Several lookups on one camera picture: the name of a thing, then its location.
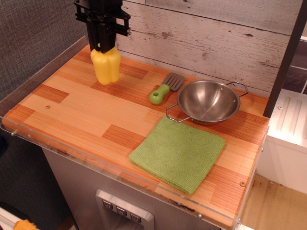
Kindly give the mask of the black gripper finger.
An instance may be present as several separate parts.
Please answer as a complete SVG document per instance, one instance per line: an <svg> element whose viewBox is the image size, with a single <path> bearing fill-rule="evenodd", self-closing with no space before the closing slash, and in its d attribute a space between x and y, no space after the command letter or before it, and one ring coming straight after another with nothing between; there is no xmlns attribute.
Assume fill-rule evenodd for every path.
<svg viewBox="0 0 307 230"><path fill-rule="evenodd" d="M90 49L98 51L99 50L99 47L98 47L99 39L97 37L96 25L92 21L87 20L86 27L87 27Z"/></svg>
<svg viewBox="0 0 307 230"><path fill-rule="evenodd" d="M116 32L113 31L113 27L116 25L115 21L108 23L101 22L97 26L98 40L100 44L100 51L106 53L115 47Z"/></svg>

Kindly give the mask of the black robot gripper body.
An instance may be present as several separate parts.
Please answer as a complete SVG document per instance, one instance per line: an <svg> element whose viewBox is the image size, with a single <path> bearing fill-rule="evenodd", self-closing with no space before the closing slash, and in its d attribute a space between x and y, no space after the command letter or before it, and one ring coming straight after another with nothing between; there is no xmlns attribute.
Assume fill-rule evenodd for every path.
<svg viewBox="0 0 307 230"><path fill-rule="evenodd" d="M76 19L84 23L104 23L111 31L130 35L130 15L122 10L121 0L75 0Z"/></svg>

